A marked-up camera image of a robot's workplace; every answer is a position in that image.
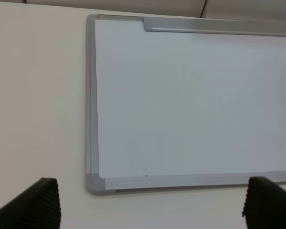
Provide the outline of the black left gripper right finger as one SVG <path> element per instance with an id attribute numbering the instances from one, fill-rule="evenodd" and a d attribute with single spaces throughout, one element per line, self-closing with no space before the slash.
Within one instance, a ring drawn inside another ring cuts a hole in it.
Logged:
<path id="1" fill-rule="evenodd" d="M 286 190 L 266 177 L 251 177 L 242 216 L 248 229 L 286 229 Z"/>

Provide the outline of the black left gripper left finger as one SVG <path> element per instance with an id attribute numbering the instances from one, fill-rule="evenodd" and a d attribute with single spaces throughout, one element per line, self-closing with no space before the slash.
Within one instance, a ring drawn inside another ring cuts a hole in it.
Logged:
<path id="1" fill-rule="evenodd" d="M 58 182 L 41 178 L 0 208 L 0 229 L 59 229 L 61 205 Z"/>

